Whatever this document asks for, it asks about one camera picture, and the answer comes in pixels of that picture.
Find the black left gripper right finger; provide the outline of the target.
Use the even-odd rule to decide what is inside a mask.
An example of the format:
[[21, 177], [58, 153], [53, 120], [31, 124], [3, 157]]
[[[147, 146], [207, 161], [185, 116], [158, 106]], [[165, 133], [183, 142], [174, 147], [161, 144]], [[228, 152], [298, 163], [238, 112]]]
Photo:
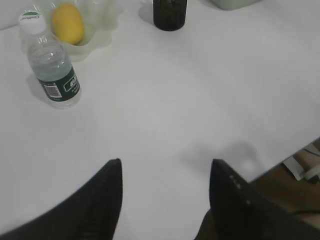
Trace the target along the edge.
[[213, 159], [210, 209], [197, 240], [318, 240], [320, 231], [261, 196], [222, 159]]

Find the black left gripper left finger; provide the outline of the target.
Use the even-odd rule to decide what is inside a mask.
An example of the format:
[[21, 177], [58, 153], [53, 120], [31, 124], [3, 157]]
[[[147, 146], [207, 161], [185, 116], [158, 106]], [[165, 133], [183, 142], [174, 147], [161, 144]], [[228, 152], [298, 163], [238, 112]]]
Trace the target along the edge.
[[2, 240], [111, 240], [123, 201], [119, 158], [109, 160], [86, 184], [43, 215], [0, 236]]

